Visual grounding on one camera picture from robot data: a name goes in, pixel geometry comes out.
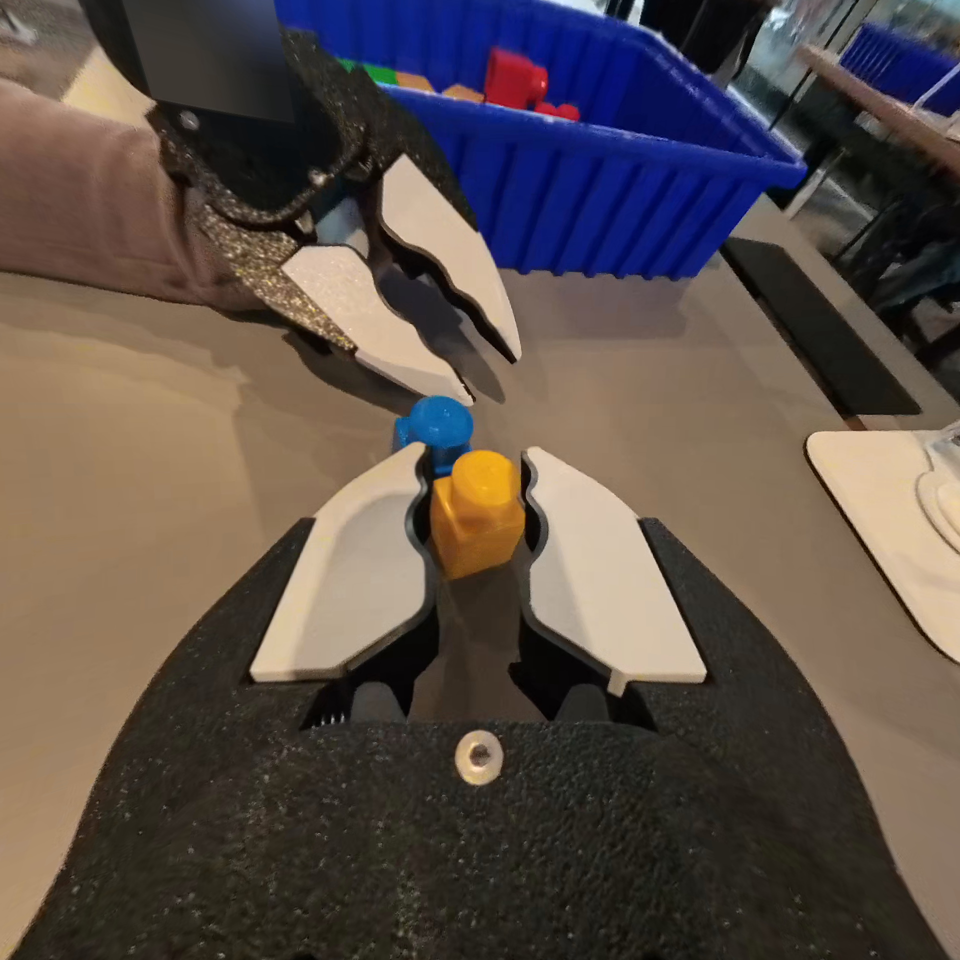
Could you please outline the yellow building block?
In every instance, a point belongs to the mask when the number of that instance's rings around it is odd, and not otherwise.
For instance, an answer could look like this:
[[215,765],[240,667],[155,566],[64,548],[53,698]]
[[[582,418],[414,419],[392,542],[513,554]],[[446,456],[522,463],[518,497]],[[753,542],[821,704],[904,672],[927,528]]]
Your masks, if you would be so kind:
[[433,482],[429,522],[447,580],[508,564],[525,525],[518,467],[495,451],[462,454],[450,474]]

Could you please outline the large blue plastic bin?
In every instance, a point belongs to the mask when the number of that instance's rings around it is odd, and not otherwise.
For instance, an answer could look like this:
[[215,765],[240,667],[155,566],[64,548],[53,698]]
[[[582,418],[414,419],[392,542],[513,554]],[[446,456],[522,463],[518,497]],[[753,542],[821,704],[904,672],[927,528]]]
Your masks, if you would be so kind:
[[[550,2],[282,1],[280,23],[359,65],[437,142],[494,261],[522,274],[695,277],[757,199],[797,186],[801,155],[658,33]],[[492,50],[547,72],[576,122],[455,101]]]

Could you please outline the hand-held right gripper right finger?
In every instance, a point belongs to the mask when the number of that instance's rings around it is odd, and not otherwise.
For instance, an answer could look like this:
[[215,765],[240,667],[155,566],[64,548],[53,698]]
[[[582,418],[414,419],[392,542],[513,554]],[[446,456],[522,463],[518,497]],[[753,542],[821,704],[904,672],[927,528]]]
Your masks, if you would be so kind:
[[702,685],[707,666],[642,530],[615,493],[542,447],[521,455],[538,522],[532,627],[622,697],[632,683]]

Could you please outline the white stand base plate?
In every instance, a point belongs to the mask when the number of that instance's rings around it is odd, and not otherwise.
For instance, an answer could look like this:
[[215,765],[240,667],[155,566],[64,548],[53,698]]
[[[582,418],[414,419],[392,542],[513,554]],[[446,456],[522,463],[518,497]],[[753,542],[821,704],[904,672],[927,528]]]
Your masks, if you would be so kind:
[[918,630],[958,664],[959,553],[916,496],[928,467],[924,442],[941,430],[820,431],[805,453]]

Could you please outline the red building block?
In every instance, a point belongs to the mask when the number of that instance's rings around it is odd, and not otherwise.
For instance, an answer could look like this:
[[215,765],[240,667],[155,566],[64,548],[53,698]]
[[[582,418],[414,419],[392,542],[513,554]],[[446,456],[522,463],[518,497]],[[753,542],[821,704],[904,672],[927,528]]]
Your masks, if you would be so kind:
[[494,46],[490,49],[484,80],[486,103],[506,109],[578,122],[581,113],[572,103],[547,101],[549,73],[529,57]]

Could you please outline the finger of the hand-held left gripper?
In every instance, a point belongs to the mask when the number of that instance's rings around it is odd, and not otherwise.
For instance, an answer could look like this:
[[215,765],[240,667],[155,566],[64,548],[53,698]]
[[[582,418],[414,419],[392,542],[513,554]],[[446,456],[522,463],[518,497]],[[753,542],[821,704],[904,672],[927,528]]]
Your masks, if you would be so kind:
[[520,361],[517,319],[486,241],[406,153],[376,186],[370,232],[405,272],[437,282],[499,354]]
[[368,263],[352,246],[303,246],[281,270],[353,343],[361,365],[422,397],[474,404],[460,374],[387,303]]

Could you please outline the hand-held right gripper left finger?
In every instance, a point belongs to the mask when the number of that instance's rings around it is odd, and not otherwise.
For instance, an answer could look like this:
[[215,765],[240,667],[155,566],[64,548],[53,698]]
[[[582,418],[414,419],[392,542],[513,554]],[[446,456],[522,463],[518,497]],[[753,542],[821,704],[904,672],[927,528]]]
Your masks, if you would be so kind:
[[345,678],[436,613],[437,569],[415,529],[428,467],[426,445],[412,442],[313,514],[249,666],[253,682]]

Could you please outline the clear acrylic stand foot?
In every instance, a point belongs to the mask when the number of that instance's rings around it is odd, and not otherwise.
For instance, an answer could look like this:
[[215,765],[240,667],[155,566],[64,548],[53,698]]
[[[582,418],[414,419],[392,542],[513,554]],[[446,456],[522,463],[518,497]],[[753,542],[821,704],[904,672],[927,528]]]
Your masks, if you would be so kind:
[[926,471],[918,475],[916,497],[941,540],[959,553],[959,421],[923,442]]

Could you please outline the long wooden table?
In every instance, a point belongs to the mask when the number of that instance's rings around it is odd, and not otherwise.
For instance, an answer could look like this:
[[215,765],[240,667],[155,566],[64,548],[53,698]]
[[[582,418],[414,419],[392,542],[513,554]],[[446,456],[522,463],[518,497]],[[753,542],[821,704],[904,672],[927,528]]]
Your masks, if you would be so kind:
[[924,154],[943,171],[959,178],[959,144],[947,133],[947,120],[926,118],[919,107],[913,107],[882,94],[856,77],[839,63],[837,54],[809,44],[802,44],[797,59],[829,87],[854,102],[862,112],[870,114],[896,138]]

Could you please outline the blue building block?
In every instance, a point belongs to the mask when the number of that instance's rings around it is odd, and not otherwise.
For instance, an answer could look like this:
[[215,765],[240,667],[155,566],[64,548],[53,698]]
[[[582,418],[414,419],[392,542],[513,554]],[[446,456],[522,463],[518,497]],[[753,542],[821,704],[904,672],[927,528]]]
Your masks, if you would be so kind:
[[472,450],[474,419],[461,402],[439,395],[422,397],[393,424],[390,451],[413,443],[429,451],[432,478],[449,476],[456,460]]

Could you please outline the small blue plastic bin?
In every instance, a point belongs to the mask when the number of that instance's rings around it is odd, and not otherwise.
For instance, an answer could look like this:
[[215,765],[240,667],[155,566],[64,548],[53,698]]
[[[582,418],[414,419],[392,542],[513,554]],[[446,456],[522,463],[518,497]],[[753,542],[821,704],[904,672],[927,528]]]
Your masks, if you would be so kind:
[[958,65],[958,56],[870,21],[860,26],[839,65],[881,94],[914,104]]

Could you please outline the person's left forearm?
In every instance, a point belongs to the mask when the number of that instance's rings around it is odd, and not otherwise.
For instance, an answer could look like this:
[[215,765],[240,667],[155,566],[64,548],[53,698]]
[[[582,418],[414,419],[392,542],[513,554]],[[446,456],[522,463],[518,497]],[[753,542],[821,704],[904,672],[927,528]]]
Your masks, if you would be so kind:
[[162,302],[262,303],[199,228],[200,193],[146,127],[1,82],[1,270]]

